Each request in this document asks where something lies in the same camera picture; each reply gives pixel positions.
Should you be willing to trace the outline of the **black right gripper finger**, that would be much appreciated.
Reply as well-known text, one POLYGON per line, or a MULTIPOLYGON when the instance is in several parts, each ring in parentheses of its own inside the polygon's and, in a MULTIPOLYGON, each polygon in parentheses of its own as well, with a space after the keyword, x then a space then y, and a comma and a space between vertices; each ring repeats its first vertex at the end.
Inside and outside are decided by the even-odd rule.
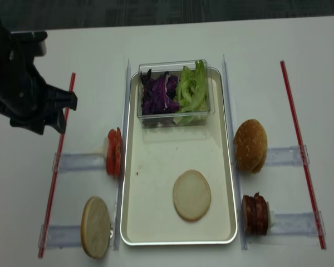
POLYGON ((23 128, 38 135, 43 135, 46 126, 54 128, 60 134, 64 134, 66 131, 66 119, 63 110, 55 111, 48 116, 34 118, 25 122, 10 119, 9 123, 12 127, 23 128))

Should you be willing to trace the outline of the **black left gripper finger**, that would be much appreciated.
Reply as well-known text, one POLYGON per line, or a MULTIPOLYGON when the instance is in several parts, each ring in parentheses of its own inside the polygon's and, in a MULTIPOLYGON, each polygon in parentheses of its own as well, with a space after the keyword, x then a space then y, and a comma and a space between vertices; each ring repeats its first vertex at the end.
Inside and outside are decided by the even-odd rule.
POLYGON ((44 84, 42 111, 59 111, 63 108, 76 110, 77 96, 73 91, 65 91, 49 84, 44 84))

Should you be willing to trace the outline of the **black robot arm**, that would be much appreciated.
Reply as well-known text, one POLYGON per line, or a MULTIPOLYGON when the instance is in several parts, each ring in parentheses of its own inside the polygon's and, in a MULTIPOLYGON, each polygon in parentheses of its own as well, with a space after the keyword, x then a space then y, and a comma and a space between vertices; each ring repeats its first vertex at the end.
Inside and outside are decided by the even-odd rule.
POLYGON ((77 96, 49 85, 34 65, 46 54, 45 31, 12 33, 0 18, 0 114, 12 127, 43 135, 51 126, 66 131, 65 111, 75 110, 77 96))

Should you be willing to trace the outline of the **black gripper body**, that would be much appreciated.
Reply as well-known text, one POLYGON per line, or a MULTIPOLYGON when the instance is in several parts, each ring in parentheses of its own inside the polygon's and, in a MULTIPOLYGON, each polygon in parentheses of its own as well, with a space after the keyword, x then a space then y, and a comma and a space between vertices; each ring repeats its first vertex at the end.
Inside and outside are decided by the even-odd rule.
POLYGON ((18 121, 41 114, 46 83, 13 34, 0 27, 0 114, 18 121))

